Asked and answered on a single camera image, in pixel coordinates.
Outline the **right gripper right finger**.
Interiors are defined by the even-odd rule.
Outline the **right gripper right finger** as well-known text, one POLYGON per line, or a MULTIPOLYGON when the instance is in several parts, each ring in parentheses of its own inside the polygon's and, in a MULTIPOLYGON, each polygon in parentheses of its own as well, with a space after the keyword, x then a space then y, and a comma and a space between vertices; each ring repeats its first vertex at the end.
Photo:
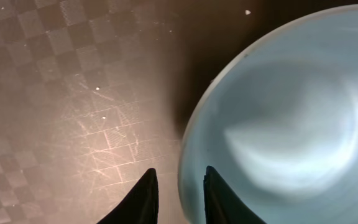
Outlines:
POLYGON ((206 167, 203 189, 207 224, 266 224, 242 202, 212 166, 206 167))

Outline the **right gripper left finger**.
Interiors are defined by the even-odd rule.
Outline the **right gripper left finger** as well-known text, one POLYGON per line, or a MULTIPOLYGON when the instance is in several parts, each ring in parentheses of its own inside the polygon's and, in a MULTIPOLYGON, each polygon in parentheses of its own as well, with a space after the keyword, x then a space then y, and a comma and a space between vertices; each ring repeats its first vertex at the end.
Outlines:
POLYGON ((98 224, 157 224, 158 179, 149 168, 123 200, 98 224))

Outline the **light blue small bowl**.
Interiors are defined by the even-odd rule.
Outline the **light blue small bowl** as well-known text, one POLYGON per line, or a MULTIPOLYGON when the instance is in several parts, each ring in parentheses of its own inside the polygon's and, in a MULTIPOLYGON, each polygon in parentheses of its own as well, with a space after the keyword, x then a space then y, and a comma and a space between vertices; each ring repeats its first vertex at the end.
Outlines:
POLYGON ((190 223, 209 166, 266 223, 358 223, 358 4, 282 25, 212 81, 183 136, 190 223))

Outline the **brown serving tray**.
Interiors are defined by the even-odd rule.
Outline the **brown serving tray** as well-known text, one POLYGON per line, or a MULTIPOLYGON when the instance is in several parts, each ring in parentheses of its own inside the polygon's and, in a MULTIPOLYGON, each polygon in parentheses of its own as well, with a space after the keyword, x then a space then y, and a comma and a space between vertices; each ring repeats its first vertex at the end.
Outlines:
POLYGON ((0 0, 0 223, 97 223, 149 168, 158 223, 199 100, 244 49, 358 1, 0 0))

